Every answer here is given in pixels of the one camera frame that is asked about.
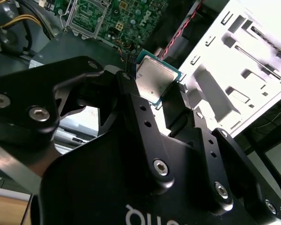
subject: motherboard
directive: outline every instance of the motherboard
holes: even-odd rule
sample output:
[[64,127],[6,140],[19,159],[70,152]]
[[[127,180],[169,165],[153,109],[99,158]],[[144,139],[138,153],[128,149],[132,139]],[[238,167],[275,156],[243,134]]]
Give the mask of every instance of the motherboard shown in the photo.
[[170,0],[56,0],[54,12],[66,12],[69,26],[84,38],[96,38],[136,53],[152,34]]

